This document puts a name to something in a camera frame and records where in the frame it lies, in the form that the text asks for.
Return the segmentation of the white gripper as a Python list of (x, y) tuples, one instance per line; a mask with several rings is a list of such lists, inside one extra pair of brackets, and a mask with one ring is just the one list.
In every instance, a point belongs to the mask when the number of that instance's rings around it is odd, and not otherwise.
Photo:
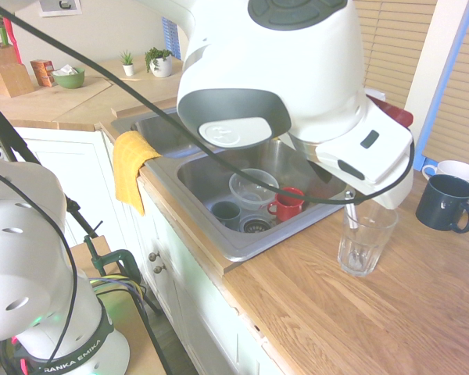
[(395, 209), (414, 180), (409, 130), (413, 121), (411, 113), (368, 97), (366, 112), (352, 130), (315, 148), (320, 166), (307, 162), (324, 184), (333, 174), (386, 209)]

